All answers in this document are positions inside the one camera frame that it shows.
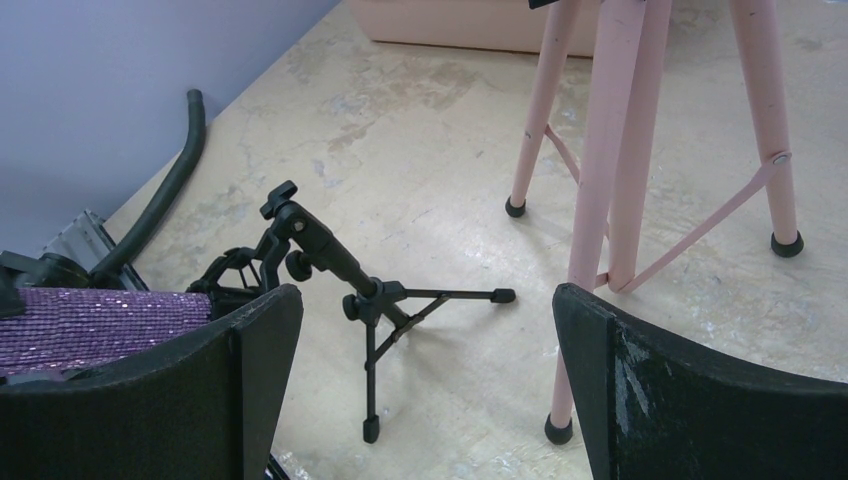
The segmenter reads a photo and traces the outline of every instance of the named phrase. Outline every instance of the black adjustment knob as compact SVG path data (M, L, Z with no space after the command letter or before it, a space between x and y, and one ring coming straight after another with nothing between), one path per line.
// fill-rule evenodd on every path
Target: black adjustment knob
M312 265L303 257L303 252L300 250L286 255L286 270L298 282L305 282L312 278Z
M262 218L265 220L271 220L274 218L277 214L277 209L279 209L287 201L291 200L291 197L293 197L295 193L297 193L297 185L295 185L291 180L286 180L285 183L271 190L271 193L268 194L268 201L259 207L259 213L262 214Z
M342 299L342 309L347 319L351 322L359 320L359 302L356 300L356 295L345 295Z

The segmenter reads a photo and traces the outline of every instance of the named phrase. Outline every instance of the purple glitter object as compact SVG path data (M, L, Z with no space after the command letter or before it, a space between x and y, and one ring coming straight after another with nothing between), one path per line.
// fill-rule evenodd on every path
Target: purple glitter object
M0 319L0 375L90 368L209 323L199 293L21 288L26 313Z

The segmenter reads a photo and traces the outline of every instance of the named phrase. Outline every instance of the concrete floor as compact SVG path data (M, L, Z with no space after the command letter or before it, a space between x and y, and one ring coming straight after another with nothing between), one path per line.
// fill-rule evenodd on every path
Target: concrete floor
M642 266L757 165L726 5L687 3L696 2L676 7L671 30ZM723 352L848 381L841 3L779 1L806 251L790 261L770 253L760 193L634 294L599 295ZM274 442L295 478L590 478L579 423L564 447L542 431L557 353L551 296L566 276L576 193L549 143L527 215L503 210L536 60L373 44L342 5L212 124L201 166L136 262L152 288L184 290L224 250L255 245L267 227L259 206L291 179L296 199L371 275L410 288L518 292L502 307L450 302L380 361L383 429L367 445L364 328L340 303L350 288L330 274L299 284L306 314ZM588 60L569 61L552 118L578 154L590 70ZM116 237L163 174L108 222Z

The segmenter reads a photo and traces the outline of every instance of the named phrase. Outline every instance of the black cable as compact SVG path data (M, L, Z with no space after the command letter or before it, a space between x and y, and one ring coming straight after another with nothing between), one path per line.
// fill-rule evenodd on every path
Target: black cable
M194 172L206 143L206 109L200 90L188 91L188 136L183 151L159 185L150 203L112 251L91 270L95 285L110 283L147 246L159 223Z

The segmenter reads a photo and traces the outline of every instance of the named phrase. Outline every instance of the pink box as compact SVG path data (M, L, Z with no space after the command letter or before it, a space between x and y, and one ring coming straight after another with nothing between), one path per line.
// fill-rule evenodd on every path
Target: pink box
M527 0L345 0L368 38L485 50L539 53L548 8ZM583 2L572 56L591 57L600 2Z

